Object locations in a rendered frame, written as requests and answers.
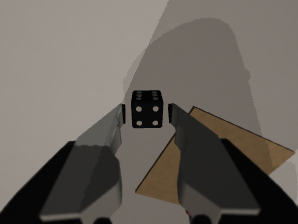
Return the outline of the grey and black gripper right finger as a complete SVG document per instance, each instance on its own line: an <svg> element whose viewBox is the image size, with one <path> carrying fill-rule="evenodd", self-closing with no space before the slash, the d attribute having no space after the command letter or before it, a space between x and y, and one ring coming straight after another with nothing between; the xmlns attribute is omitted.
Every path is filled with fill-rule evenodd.
<svg viewBox="0 0 298 224"><path fill-rule="evenodd" d="M298 206L227 138L221 138L174 103L169 123L180 150L177 193L192 224L298 224Z"/></svg>

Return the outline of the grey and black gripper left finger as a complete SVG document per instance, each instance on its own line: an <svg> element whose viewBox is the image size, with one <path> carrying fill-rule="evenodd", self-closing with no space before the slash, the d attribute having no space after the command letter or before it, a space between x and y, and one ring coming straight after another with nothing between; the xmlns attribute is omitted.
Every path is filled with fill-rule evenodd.
<svg viewBox="0 0 298 224"><path fill-rule="evenodd" d="M0 224L93 224L100 217L110 219L122 204L115 154L123 124L125 104L119 104L68 141L7 203Z"/></svg>

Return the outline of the tan flat mat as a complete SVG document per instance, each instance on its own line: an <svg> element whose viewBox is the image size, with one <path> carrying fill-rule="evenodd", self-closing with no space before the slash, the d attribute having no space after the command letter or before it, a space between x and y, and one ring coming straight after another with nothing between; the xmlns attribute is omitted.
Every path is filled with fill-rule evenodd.
<svg viewBox="0 0 298 224"><path fill-rule="evenodd" d="M188 114L221 138L227 138L267 175L295 154L291 149L195 106ZM174 140L175 133L135 190L136 194L180 205L177 193L180 150Z"/></svg>

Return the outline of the black die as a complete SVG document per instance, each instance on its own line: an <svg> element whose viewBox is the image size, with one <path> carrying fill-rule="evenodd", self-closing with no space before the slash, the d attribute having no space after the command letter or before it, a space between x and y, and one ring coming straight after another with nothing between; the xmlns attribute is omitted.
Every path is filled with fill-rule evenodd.
<svg viewBox="0 0 298 224"><path fill-rule="evenodd" d="M134 90L131 99L133 128L161 128L163 99L159 90Z"/></svg>

